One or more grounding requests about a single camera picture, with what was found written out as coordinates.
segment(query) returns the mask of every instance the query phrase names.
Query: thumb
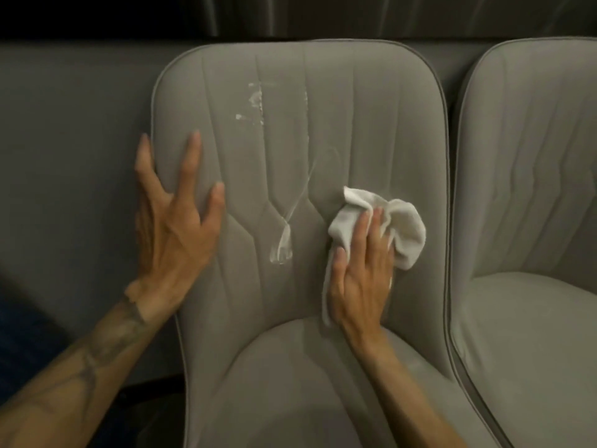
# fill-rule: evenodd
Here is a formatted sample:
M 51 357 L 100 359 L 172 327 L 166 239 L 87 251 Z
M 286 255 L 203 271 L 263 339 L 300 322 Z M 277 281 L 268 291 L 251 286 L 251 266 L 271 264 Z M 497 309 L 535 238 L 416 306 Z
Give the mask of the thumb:
M 212 233 L 219 235 L 225 211 L 226 198 L 224 196 L 224 184 L 218 182 L 211 189 L 210 198 L 207 203 L 207 213 L 205 214 L 202 225 Z
M 336 249 L 334 262 L 332 263 L 332 273 L 330 277 L 330 291 L 339 296 L 344 295 L 344 277 L 348 266 L 346 250 L 342 247 Z

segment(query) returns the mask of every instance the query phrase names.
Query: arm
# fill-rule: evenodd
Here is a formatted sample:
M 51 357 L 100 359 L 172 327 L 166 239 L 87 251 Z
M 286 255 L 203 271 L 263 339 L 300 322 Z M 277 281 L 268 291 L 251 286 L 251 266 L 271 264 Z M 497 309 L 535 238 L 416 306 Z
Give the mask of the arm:
M 339 248 L 334 259 L 332 316 L 373 384 L 397 443 L 416 448 L 465 448 L 454 429 L 434 411 L 423 391 L 396 357 L 381 317 L 393 271 L 393 248 L 380 234 L 376 209 L 367 233 L 368 214 L 354 227 L 350 262 Z
M 194 188 L 201 138 L 191 136 L 175 195 L 153 171 L 149 139 L 138 148 L 140 207 L 136 225 L 140 276 L 93 331 L 74 343 L 0 408 L 0 448 L 82 448 L 160 327 L 207 265 L 224 211 L 214 187 L 202 222 Z

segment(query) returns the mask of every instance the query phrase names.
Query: white rag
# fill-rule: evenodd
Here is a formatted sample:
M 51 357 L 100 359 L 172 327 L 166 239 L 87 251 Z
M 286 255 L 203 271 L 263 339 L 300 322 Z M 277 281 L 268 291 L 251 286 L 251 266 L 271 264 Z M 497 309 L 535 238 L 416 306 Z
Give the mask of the white rag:
M 350 241 L 354 224 L 363 211 L 369 212 L 369 224 L 371 214 L 376 207 L 383 207 L 384 215 L 381 225 L 382 235 L 389 230 L 391 245 L 396 248 L 394 256 L 394 267 L 404 271 L 413 267 L 419 259 L 425 245 L 426 230 L 419 212 L 411 203 L 401 199 L 386 201 L 381 196 L 367 192 L 366 190 L 350 189 L 344 187 L 346 205 L 340 209 L 338 215 L 328 228 L 328 233 L 333 239 L 332 248 L 328 257 L 328 265 L 325 270 L 324 289 L 322 293 L 322 317 L 324 324 L 329 326 L 330 313 L 328 311 L 328 289 L 330 287 L 331 267 L 334 262 L 336 248 L 343 247 L 346 250 L 347 258 L 350 260 Z

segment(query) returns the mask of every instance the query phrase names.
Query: hand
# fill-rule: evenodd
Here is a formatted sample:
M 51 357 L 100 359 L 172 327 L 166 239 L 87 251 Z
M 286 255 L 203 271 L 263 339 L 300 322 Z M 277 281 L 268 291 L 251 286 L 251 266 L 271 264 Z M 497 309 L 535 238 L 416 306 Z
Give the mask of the hand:
M 332 317 L 357 351 L 386 339 L 381 318 L 394 263 L 388 235 L 380 233 L 383 210 L 373 211 L 367 234 L 369 214 L 363 212 L 354 226 L 350 262 L 344 248 L 336 251 L 330 281 Z
M 217 248 L 224 185 L 217 183 L 212 188 L 207 214 L 201 220 L 195 206 L 200 161 L 201 136 L 195 132 L 189 137 L 176 193 L 168 194 L 155 173 L 149 137 L 144 134 L 139 142 L 135 172 L 140 194 L 135 221 L 140 270 L 126 294 L 152 316 L 167 318 L 176 311 Z

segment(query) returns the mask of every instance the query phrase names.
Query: forearm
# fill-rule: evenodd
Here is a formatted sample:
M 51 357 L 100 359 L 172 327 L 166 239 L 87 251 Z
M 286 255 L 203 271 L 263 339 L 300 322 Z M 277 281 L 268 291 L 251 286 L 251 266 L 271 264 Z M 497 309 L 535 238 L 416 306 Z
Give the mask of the forearm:
M 165 321 L 124 297 L 0 408 L 0 447 L 85 447 Z
M 385 334 L 354 351 L 376 390 L 399 446 L 464 448 L 455 430 L 434 411 L 423 391 L 399 361 Z

